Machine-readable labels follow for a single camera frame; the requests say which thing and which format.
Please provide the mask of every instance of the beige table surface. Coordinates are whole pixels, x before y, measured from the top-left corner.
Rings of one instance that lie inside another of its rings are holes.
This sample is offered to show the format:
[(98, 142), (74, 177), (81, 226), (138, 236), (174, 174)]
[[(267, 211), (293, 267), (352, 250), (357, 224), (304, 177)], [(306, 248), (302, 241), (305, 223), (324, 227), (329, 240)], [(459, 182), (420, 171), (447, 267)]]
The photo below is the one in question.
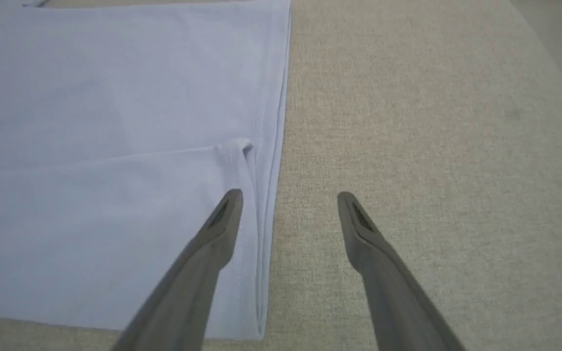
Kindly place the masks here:
[[(292, 16), (268, 332), (205, 349), (376, 349), (337, 220), (348, 190), (469, 349), (562, 350), (562, 75), (517, 9), (294, 0)], [(0, 350), (116, 336), (0, 320)]]

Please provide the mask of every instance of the light purple fabric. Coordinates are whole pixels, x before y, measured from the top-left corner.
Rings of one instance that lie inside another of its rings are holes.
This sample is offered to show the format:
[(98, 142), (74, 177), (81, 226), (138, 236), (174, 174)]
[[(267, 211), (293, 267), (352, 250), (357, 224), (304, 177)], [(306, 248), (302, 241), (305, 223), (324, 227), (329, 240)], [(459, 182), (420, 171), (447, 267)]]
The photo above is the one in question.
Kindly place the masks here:
[(0, 1), (0, 317), (123, 329), (240, 187), (206, 336), (263, 337), (289, 6)]

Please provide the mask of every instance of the stitching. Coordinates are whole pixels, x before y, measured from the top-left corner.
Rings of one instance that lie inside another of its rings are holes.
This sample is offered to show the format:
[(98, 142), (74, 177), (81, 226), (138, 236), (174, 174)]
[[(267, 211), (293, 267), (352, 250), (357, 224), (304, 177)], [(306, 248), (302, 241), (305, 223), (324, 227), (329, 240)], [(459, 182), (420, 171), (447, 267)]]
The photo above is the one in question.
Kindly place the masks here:
[(234, 158), (231, 156), (231, 150), (229, 150), (229, 160), (231, 161), (231, 169), (234, 171), (234, 184), (238, 186), (238, 181), (236, 180), (236, 168), (234, 167)]
[[(267, 72), (267, 68), (268, 68), (268, 53), (270, 53), (270, 32), (272, 32), (272, 20), (270, 20), (268, 22), (268, 28), (267, 28), (267, 34), (266, 34), (266, 42), (268, 43), (268, 45), (265, 48), (265, 51), (263, 52), (263, 56), (262, 56), (262, 66), (263, 66), (263, 74), (261, 75), (261, 86), (257, 91), (257, 101), (256, 101), (256, 107), (255, 107), (255, 115), (253, 116), (253, 121), (251, 122), (250, 125), (250, 137), (253, 138), (253, 134), (255, 131), (255, 120), (257, 119), (257, 105), (259, 105), (259, 102), (261, 100), (261, 91), (264, 90), (264, 86), (265, 86), (265, 76), (266, 76), (266, 72)], [(262, 109), (261, 109), (261, 131), (263, 131), (263, 113), (265, 112), (266, 109), (266, 101), (263, 101), (263, 105), (262, 105)], [(257, 146), (258, 148), (261, 146), (261, 140), (263, 139), (263, 136), (260, 136), (260, 141), (259, 141), (259, 145)], [(254, 150), (255, 151), (255, 169), (257, 172), (257, 158), (259, 157), (259, 149)]]

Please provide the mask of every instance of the garment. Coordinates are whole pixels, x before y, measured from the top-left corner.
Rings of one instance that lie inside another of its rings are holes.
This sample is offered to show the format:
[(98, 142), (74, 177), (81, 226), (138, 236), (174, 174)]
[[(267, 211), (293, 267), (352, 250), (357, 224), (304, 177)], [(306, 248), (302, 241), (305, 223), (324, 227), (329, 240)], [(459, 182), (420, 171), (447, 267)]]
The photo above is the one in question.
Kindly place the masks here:
[(0, 317), (123, 329), (228, 189), (206, 331), (262, 338), (289, 1), (0, 4)]

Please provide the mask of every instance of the fabric fold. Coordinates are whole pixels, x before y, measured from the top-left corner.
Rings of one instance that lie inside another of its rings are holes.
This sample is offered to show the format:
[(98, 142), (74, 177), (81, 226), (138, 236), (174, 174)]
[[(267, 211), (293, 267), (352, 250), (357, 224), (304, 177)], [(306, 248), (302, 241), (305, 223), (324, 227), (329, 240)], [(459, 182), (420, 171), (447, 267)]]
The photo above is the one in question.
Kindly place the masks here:
[(239, 187), (206, 336), (263, 338), (289, 1), (18, 4), (0, 3), (0, 317), (122, 329)]

